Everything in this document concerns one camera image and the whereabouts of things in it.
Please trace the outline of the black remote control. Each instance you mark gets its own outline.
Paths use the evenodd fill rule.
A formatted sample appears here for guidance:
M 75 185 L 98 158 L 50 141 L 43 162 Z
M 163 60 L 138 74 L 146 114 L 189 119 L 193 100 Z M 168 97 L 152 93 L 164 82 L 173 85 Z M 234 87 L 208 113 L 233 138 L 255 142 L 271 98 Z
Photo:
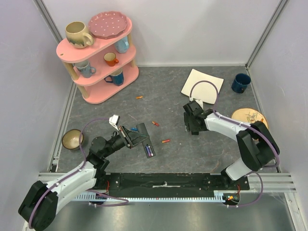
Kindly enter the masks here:
M 140 123 L 136 126 L 136 128 L 138 130 L 138 133 L 141 134 L 141 138 L 142 138 L 141 144 L 143 146 L 143 149 L 146 153 L 147 158 L 154 157 L 155 151 L 154 151 L 154 148 L 153 148 L 153 145 L 152 145 L 152 142 L 151 142 L 151 139 L 150 139 L 150 136 L 149 136 L 149 133 L 147 131 L 145 124 Z

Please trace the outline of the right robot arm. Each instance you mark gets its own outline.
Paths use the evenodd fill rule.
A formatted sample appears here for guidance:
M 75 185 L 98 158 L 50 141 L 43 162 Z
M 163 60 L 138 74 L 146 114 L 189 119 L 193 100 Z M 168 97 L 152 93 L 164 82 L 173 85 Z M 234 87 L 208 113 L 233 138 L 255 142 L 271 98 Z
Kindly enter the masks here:
M 220 183 L 225 189 L 232 189 L 239 178 L 259 171 L 280 154 L 274 138 L 261 121 L 249 124 L 212 109 L 205 111 L 195 100 L 183 109 L 187 132 L 198 135 L 201 131 L 214 131 L 237 142 L 241 157 L 221 172 Z

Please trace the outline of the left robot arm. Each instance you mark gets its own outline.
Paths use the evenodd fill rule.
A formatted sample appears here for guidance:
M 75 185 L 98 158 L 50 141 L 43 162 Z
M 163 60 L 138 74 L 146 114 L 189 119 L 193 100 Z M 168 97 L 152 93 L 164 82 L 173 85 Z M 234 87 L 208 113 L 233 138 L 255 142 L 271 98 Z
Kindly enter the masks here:
M 145 124 L 140 123 L 136 128 L 136 131 L 131 131 L 121 126 L 109 140 L 101 136 L 94 138 L 89 154 L 79 166 L 56 180 L 47 183 L 36 181 L 18 209 L 29 228 L 45 230 L 57 213 L 80 193 L 104 187 L 108 156 L 123 147 L 131 149 L 139 143 L 146 145 L 150 142 Z

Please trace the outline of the white square plate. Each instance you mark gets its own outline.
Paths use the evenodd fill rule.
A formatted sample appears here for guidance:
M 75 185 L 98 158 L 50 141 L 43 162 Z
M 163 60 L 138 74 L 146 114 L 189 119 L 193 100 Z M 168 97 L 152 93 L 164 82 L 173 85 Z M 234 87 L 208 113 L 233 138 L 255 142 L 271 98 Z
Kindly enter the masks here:
M 189 97 L 194 84 L 204 80 L 214 84 L 218 89 L 218 92 L 220 92 L 220 89 L 224 82 L 224 79 L 222 78 L 214 77 L 192 69 L 190 74 L 188 75 L 188 78 L 186 79 L 181 93 Z M 192 97 L 195 99 L 201 99 L 204 103 L 214 104 L 217 98 L 217 93 L 212 84 L 207 82 L 199 83 L 193 88 Z

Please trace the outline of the round wooden bird plate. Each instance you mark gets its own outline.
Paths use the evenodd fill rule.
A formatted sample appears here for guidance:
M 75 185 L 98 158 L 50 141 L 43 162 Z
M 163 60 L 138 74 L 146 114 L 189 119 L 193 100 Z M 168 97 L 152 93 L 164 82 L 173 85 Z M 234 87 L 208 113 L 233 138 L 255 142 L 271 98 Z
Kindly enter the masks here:
M 259 111 L 252 108 L 240 108 L 235 110 L 231 115 L 231 119 L 247 123 L 260 121 L 265 124 L 266 128 L 269 128 L 266 118 Z

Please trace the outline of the navy blue mug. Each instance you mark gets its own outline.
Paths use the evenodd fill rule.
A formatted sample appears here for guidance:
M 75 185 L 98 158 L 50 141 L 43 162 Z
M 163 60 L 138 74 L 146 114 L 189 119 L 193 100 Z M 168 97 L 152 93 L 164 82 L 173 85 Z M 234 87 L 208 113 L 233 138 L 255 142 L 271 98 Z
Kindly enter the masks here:
M 249 75 L 244 73 L 239 73 L 235 76 L 231 89 L 236 93 L 243 93 L 248 85 L 251 83 L 251 78 Z

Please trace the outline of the dark teal mug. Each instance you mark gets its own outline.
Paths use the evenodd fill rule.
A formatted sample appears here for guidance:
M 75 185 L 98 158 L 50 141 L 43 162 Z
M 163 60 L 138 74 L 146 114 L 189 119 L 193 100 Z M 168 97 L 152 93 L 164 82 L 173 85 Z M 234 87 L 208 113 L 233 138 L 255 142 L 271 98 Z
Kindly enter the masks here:
M 105 82 L 121 86 L 124 83 L 123 69 L 120 68 L 104 78 Z

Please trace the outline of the brown ceramic bowl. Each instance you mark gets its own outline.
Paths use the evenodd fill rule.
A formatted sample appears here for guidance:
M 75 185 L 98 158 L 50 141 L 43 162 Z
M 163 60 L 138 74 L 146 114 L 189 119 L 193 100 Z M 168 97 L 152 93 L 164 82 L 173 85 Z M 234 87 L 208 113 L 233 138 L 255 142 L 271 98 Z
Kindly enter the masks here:
M 79 129 L 72 129 L 62 137 L 62 146 L 68 150 L 79 149 L 79 144 L 83 143 L 84 136 Z

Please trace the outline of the pink three-tier shelf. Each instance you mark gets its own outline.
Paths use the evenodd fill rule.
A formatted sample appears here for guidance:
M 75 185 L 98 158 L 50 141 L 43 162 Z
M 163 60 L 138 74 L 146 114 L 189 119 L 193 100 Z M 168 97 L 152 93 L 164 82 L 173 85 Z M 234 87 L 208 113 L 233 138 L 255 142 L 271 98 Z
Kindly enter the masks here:
M 72 80 L 80 90 L 83 99 L 91 104 L 103 103 L 124 87 L 135 81 L 139 75 L 139 69 L 135 64 L 136 48 L 131 41 L 132 22 L 128 18 L 128 25 L 125 31 L 113 39 L 96 38 L 92 46 L 83 49 L 73 47 L 67 39 L 63 39 L 56 48 L 56 53 L 63 62 Z M 128 37 L 129 49 L 126 53 L 118 53 L 113 44 L 123 37 Z M 115 66 L 109 66 L 103 57 L 108 52 L 116 54 L 119 63 Z M 90 78 L 84 78 L 74 63 L 88 60 L 96 68 L 96 73 Z M 124 74 L 124 83 L 116 86 L 105 82 L 104 78 L 122 68 Z

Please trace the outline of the orange mug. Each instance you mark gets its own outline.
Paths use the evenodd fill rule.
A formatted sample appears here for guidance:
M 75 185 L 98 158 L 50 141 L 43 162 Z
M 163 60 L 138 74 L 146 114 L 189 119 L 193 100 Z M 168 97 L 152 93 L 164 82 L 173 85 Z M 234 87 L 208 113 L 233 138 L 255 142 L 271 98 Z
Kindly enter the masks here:
M 119 60 L 117 59 L 116 54 L 114 52 L 106 53 L 103 59 L 107 63 L 107 65 L 111 67 L 119 63 Z

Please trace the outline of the grey blue mug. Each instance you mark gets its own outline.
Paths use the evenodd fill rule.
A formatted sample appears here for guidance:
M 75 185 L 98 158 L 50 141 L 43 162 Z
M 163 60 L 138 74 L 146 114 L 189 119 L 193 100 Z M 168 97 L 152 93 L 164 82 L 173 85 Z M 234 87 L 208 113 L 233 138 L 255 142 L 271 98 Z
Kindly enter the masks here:
M 75 67 L 84 78 L 90 78 L 92 75 L 96 73 L 96 68 L 92 67 L 88 60 L 75 63 Z

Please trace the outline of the light blue mug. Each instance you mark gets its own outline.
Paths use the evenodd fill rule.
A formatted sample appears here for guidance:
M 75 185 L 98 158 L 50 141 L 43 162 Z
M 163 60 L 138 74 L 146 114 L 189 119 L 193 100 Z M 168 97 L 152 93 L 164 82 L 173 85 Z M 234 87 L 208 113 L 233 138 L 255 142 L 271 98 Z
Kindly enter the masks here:
M 125 36 L 114 44 L 118 53 L 126 53 L 129 49 L 128 37 Z

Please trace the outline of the pink dotted plate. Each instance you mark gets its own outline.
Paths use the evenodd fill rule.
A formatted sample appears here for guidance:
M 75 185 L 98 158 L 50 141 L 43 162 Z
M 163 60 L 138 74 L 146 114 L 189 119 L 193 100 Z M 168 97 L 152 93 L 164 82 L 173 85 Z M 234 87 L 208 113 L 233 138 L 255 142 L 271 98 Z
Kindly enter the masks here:
M 100 39 L 112 39 L 121 35 L 128 25 L 127 17 L 116 11 L 102 12 L 88 22 L 90 32 Z

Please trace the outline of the beige ceramic mug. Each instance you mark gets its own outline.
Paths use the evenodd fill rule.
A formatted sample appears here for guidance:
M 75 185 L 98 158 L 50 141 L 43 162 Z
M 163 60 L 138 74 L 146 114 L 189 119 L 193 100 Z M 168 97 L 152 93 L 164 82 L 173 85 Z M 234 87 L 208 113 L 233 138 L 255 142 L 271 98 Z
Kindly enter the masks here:
M 80 21 L 71 22 L 65 28 L 68 42 L 78 49 L 83 49 L 94 44 L 94 39 L 87 26 Z

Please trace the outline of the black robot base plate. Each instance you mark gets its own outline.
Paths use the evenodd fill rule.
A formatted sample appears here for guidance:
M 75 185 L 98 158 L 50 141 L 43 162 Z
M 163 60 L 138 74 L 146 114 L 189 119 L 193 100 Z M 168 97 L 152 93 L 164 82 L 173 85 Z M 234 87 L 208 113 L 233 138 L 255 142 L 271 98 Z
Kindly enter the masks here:
M 247 191 L 250 186 L 247 177 L 230 181 L 210 173 L 107 173 L 93 188 L 108 189 L 114 197 L 210 197 L 214 191 Z

